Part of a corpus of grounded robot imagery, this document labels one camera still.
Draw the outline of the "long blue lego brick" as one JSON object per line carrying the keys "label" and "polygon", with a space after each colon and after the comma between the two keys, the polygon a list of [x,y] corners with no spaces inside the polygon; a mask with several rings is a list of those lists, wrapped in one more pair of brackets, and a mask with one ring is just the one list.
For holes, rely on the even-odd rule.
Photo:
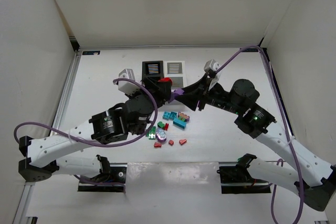
{"label": "long blue lego brick", "polygon": [[173,120],[173,124],[176,125],[177,127],[181,128],[181,129],[185,129],[186,128],[186,122],[178,119],[178,118],[175,118]]}

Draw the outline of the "purple lego piece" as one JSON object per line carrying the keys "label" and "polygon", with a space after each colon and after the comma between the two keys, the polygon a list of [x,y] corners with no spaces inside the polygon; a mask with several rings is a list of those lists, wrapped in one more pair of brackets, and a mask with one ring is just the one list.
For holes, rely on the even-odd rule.
{"label": "purple lego piece", "polygon": [[184,93],[183,89],[176,89],[171,93],[171,97],[169,99],[169,103],[172,103],[176,100],[176,98]]}

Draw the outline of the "purple butterfly arch lego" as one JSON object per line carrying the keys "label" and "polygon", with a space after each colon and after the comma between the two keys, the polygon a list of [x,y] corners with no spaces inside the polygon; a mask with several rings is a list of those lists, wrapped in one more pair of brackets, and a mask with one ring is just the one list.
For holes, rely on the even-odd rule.
{"label": "purple butterfly arch lego", "polygon": [[178,117],[179,116],[184,117],[185,118],[185,122],[188,122],[190,120],[190,117],[187,114],[185,114],[185,113],[178,112]]}

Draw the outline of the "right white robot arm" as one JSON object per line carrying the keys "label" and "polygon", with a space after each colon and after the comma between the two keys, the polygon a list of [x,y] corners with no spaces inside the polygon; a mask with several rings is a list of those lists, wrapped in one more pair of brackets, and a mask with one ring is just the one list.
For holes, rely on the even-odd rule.
{"label": "right white robot arm", "polygon": [[237,170],[298,196],[303,195],[307,206],[324,211],[335,194],[335,166],[310,152],[294,137],[286,137],[283,126],[257,104],[259,92],[252,82],[238,79],[229,92],[219,83],[211,87],[210,82],[204,76],[198,82],[176,90],[174,98],[193,111],[201,111],[208,104],[236,114],[234,123],[243,133],[273,150],[291,167],[272,166],[253,154],[245,154],[237,162]]}

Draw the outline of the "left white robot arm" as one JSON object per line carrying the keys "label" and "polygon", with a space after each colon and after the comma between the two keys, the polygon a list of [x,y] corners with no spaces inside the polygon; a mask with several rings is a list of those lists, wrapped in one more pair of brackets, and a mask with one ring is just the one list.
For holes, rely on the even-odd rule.
{"label": "left white robot arm", "polygon": [[27,182],[39,182],[56,174],[109,176],[110,163],[106,157],[93,159],[72,157],[71,154],[90,147],[115,148],[132,144],[154,127],[158,108],[171,98],[172,80],[145,77],[141,83],[129,78],[113,81],[128,100],[92,116],[65,132],[54,129],[54,135],[34,139],[18,137],[20,127],[26,125],[47,128],[37,122],[25,122],[14,129],[14,138],[24,159],[18,163],[18,172]]}

